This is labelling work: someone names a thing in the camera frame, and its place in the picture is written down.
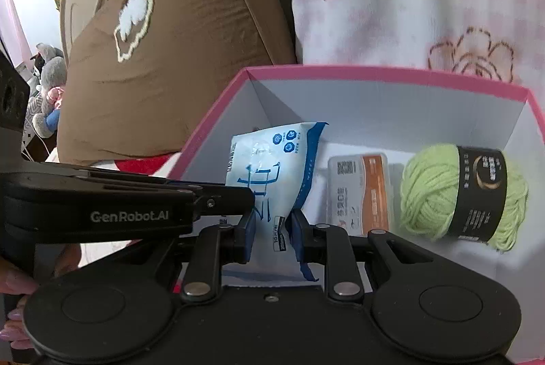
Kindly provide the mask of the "brown pillow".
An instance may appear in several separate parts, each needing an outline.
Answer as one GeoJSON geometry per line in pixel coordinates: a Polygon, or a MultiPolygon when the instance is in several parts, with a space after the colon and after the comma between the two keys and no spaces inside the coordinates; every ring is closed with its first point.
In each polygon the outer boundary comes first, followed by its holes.
{"type": "Polygon", "coordinates": [[[245,68],[296,62],[290,0],[105,0],[75,40],[64,164],[175,153],[245,68]]]}

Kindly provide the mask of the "green yarn ball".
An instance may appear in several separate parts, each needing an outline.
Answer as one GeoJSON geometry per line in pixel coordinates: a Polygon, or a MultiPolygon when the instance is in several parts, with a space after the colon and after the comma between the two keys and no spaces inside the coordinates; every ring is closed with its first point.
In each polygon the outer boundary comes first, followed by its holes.
{"type": "Polygon", "coordinates": [[[518,167],[497,149],[431,145],[407,163],[400,184],[399,226],[444,238],[513,249],[528,206],[518,167]]]}

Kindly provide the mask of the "white orange plastic case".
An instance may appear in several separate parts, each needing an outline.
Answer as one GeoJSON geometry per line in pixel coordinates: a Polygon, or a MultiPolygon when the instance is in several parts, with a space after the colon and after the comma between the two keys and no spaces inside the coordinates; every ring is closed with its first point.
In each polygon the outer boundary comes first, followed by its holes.
{"type": "Polygon", "coordinates": [[[389,231],[393,218],[388,160],[383,153],[339,155],[328,161],[327,222],[349,236],[389,231]]]}

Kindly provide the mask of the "blue white tissue pack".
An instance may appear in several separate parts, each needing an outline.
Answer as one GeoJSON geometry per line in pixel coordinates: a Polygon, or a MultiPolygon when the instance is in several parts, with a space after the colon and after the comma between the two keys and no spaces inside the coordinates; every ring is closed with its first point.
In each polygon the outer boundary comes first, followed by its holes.
{"type": "Polygon", "coordinates": [[[256,232],[249,262],[228,265],[224,276],[279,286],[316,281],[297,259],[285,221],[309,196],[325,127],[324,122],[301,122],[232,138],[225,184],[253,191],[256,232]]]}

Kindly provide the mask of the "bear print blanket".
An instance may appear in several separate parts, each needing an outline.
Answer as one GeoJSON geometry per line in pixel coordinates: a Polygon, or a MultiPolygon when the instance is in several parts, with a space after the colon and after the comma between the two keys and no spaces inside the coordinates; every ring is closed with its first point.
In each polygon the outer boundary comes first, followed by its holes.
{"type": "MultiPolygon", "coordinates": [[[[94,167],[93,174],[98,174],[100,180],[143,183],[146,177],[166,178],[179,157],[180,154],[175,153],[143,159],[103,161],[94,167]]],[[[98,260],[131,243],[132,240],[124,239],[76,243],[74,246],[68,244],[60,248],[59,257],[56,260],[56,275],[73,271],[81,264],[85,265],[98,260]]]]}

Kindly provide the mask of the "grey plush toy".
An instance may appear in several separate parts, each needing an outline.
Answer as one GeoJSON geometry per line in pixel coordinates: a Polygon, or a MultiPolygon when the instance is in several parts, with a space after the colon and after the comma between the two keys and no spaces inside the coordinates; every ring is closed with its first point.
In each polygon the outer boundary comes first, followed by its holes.
{"type": "Polygon", "coordinates": [[[38,94],[29,104],[30,118],[34,132],[47,139],[56,132],[59,123],[67,67],[64,55],[58,48],[40,43],[37,50],[43,65],[37,86],[38,94]]]}

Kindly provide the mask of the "pink cardboard box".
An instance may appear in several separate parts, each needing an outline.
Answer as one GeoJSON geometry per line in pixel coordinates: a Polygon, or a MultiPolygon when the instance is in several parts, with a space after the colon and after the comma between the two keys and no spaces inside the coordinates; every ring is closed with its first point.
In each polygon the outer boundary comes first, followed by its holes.
{"type": "Polygon", "coordinates": [[[544,354],[544,120],[528,89],[448,72],[371,67],[262,67],[243,70],[205,116],[171,177],[222,182],[233,136],[297,122],[322,121],[306,216],[322,220],[328,160],[382,152],[398,185],[406,162],[435,143],[502,150],[529,187],[526,219],[514,249],[497,253],[467,241],[418,245],[508,287],[522,309],[512,360],[544,354]]]}

